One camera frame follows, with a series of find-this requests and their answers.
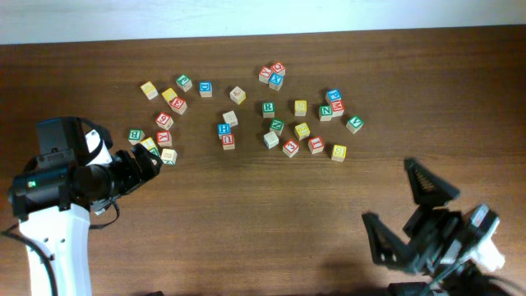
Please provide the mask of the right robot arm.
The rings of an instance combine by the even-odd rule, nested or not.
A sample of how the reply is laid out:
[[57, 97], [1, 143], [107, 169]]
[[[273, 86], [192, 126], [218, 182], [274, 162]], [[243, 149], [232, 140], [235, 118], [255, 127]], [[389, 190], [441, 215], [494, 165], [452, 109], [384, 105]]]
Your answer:
[[417, 209], [403, 231], [404, 243], [378, 214], [362, 214], [378, 266], [409, 275], [427, 275], [430, 282], [391, 283], [388, 295], [523, 295], [525, 289], [493, 273], [505, 264], [492, 236], [499, 215], [482, 203], [471, 211], [452, 211], [447, 204], [460, 196], [451, 183], [438, 177], [415, 158], [404, 159], [404, 170]]

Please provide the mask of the green R block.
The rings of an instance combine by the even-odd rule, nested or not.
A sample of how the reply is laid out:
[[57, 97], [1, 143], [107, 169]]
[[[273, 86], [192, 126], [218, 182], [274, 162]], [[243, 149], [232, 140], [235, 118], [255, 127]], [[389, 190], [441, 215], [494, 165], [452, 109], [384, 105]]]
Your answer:
[[275, 116], [275, 103], [274, 102], [263, 102], [262, 103], [262, 116], [263, 118], [273, 118]]

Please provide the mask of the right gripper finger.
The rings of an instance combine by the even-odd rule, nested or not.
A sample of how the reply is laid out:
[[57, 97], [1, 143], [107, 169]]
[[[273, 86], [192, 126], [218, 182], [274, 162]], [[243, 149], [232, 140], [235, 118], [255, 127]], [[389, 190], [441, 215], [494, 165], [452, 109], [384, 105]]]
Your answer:
[[457, 187], [432, 173], [416, 158], [405, 158], [404, 170], [408, 175], [413, 200], [419, 206], [446, 206], [460, 195]]
[[372, 212], [362, 214], [367, 231], [372, 261], [391, 270], [406, 270], [411, 263], [411, 250], [396, 236], [379, 216]]

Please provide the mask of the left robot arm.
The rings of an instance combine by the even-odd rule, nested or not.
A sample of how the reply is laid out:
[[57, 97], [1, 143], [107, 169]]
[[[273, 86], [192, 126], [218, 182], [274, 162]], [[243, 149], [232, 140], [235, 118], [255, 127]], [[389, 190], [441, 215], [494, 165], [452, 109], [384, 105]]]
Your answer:
[[33, 295], [90, 295], [88, 236], [117, 200], [155, 178], [159, 154], [142, 144], [109, 154], [110, 132], [85, 118], [60, 117], [37, 125], [39, 155], [13, 178], [8, 200], [16, 228], [3, 235], [23, 243]]

